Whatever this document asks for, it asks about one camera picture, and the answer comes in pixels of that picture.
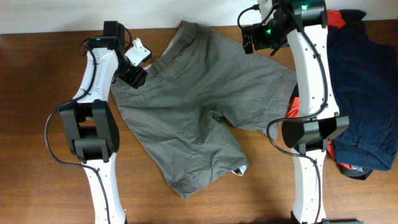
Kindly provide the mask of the grey cargo shorts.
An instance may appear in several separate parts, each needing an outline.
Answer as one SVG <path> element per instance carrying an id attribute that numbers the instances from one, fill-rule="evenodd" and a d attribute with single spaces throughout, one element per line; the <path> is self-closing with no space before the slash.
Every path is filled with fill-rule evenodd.
<path id="1" fill-rule="evenodd" d="M 277 137 L 297 83 L 293 70 L 193 22 L 180 23 L 145 83 L 122 80 L 111 91 L 122 119 L 163 172 L 189 198 L 248 160 L 230 127 Z"/>

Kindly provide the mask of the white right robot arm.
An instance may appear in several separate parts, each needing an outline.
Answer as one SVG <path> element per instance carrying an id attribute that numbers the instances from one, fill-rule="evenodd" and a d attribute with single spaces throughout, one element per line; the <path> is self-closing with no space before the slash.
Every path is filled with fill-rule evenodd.
<path id="1" fill-rule="evenodd" d="M 251 6 L 261 21 L 240 26 L 246 54 L 290 47 L 299 93 L 296 118 L 279 118 L 287 150 L 294 160 L 295 201 L 292 223 L 326 223 L 322 171 L 328 143 L 348 128 L 340 115 L 328 66 L 328 15 L 325 1 L 258 1 Z"/>

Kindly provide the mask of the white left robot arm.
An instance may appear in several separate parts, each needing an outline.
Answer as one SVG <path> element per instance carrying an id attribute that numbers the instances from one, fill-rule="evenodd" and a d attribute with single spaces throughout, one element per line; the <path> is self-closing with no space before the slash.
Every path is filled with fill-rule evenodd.
<path id="1" fill-rule="evenodd" d="M 119 129 L 108 104 L 112 83 L 139 88 L 147 72 L 140 66 L 152 52 L 118 21 L 106 21 L 102 35 L 81 43 L 87 57 L 81 85 L 59 107 L 66 140 L 91 190 L 95 223 L 126 223 L 116 181 Z"/>

